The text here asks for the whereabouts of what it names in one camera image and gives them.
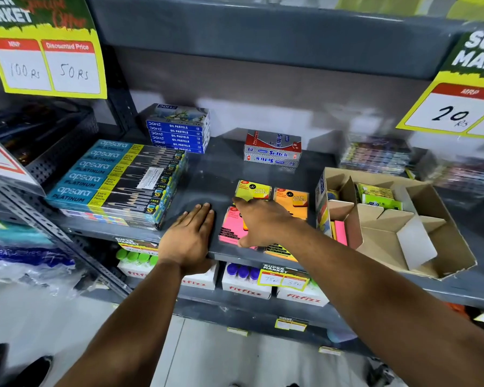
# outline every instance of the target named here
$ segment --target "tiled floor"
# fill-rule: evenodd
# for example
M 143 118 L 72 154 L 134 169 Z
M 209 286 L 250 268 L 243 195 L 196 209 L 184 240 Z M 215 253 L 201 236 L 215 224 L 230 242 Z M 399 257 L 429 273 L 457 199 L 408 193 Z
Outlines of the tiled floor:
M 53 386 L 113 311 L 98 300 L 65 300 L 41 288 L 0 284 L 0 342 L 11 345 L 8 367 L 21 369 L 54 354 L 44 384 Z M 364 387 L 365 364 L 356 355 L 320 354 L 310 345 L 258 334 L 243 337 L 219 325 L 173 317 L 151 386 Z

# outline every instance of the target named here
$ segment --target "plastic-wrapped stack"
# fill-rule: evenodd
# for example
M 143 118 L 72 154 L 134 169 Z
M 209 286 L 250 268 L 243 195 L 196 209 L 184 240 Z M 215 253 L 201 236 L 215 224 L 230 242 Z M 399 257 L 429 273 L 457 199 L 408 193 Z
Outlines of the plastic-wrapped stack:
M 339 167 L 373 173 L 400 175 L 412 155 L 406 141 L 378 136 L 350 134 L 340 156 Z
M 155 103 L 142 116 L 154 145 L 205 152 L 210 138 L 208 109 Z
M 422 180 L 432 181 L 434 186 L 484 196 L 484 159 L 445 159 L 428 151 L 416 169 Z
M 98 140 L 48 193 L 70 217 L 160 229 L 181 174 L 183 150 Z

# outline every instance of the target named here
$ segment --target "stack of oil pastels boxes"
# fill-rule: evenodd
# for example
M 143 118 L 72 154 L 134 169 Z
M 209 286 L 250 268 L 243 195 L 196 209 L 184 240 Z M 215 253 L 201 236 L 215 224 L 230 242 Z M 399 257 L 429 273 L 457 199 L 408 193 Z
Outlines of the stack of oil pastels boxes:
M 142 112 L 156 146 L 204 153 L 210 138 L 210 111 L 155 103 Z

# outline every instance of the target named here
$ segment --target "white wall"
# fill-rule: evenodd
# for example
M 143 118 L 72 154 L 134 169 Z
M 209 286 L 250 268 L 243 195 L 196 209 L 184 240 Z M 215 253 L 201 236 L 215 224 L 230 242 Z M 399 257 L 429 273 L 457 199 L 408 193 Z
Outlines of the white wall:
M 484 157 L 484 140 L 394 127 L 428 81 L 117 48 L 138 111 L 152 103 L 213 110 L 212 134 L 281 131 L 303 147 L 335 152 L 341 132 L 389 133 L 439 153 Z M 111 123 L 104 103 L 100 122 Z

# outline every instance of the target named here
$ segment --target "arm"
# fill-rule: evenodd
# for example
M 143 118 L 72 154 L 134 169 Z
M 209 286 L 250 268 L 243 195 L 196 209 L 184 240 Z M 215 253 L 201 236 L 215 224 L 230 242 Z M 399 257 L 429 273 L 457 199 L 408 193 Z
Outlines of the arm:
M 281 205 L 234 201 L 249 229 L 239 246 L 287 248 L 359 338 L 410 387 L 484 385 L 483 330 Z
M 213 217 L 204 204 L 176 220 L 161 239 L 154 269 L 106 320 L 56 387 L 150 385 L 183 276 L 211 266 L 205 257 Z

